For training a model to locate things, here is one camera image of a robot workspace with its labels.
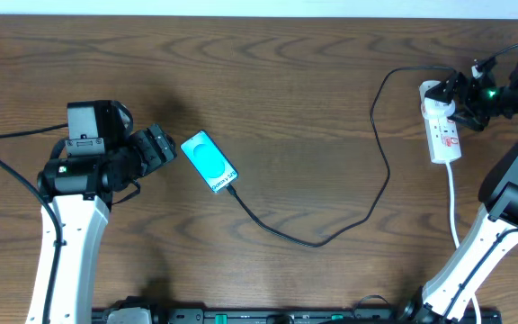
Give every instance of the smartphone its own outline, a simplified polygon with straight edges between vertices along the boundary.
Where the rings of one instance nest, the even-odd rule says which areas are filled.
[[[239,176],[205,130],[200,130],[181,144],[181,150],[214,193],[218,193]]]

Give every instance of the wood grain surface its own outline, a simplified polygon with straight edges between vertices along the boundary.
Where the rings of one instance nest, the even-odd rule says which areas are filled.
[[[136,130],[157,122],[178,143],[207,130],[257,215],[319,240],[364,217],[385,178],[369,109],[386,73],[425,64],[468,72],[517,41],[517,21],[0,16],[0,133],[66,122],[69,102],[119,100]],[[500,82],[517,56],[499,59]],[[259,229],[180,152],[113,208],[94,306],[141,294],[209,307],[349,307],[375,293],[404,301],[453,251],[447,175],[430,163],[417,91],[442,77],[401,72],[388,82],[375,119],[391,181],[367,223],[323,248]],[[34,181],[65,134],[0,140],[0,158]],[[517,139],[518,116],[460,130],[461,236],[481,181]],[[0,169],[0,323],[25,319],[40,233],[40,206]],[[518,323],[518,247],[478,298]]]

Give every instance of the power strip outlet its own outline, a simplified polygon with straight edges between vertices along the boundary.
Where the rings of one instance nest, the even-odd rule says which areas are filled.
[[[431,162],[445,164],[460,158],[461,153],[457,125],[447,119],[455,112],[455,103],[445,104],[424,97],[424,93],[437,84],[439,81],[423,82],[419,87],[419,94]]]

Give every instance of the green component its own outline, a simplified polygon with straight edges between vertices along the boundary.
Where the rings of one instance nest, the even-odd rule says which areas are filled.
[[[227,315],[215,315],[215,324],[227,324]]]

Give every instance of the black camera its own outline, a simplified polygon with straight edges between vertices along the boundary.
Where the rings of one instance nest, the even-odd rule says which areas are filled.
[[[69,138],[61,140],[38,176],[50,203],[54,196],[96,195],[111,208],[113,192],[177,157],[175,142],[159,125],[133,131],[133,117],[120,102],[99,100],[67,105]],[[63,150],[67,158],[59,158]]]

